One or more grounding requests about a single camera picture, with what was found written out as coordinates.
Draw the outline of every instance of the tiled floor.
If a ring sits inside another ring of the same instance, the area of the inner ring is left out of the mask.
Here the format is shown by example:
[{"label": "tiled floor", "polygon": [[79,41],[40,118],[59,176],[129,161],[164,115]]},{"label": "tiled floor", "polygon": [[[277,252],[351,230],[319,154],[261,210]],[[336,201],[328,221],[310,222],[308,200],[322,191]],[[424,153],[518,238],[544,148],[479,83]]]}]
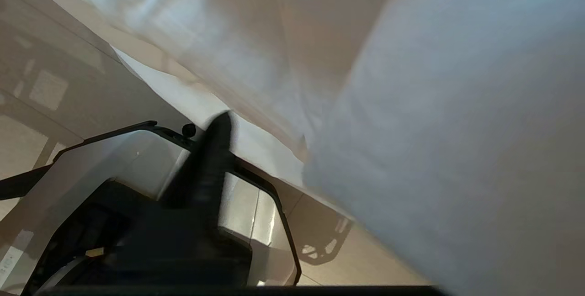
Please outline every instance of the tiled floor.
[{"label": "tiled floor", "polygon": [[[0,179],[62,148],[133,123],[187,119],[51,0],[0,0]],[[368,232],[278,180],[303,276],[299,285],[425,284]],[[0,219],[16,200],[0,201]]]}]

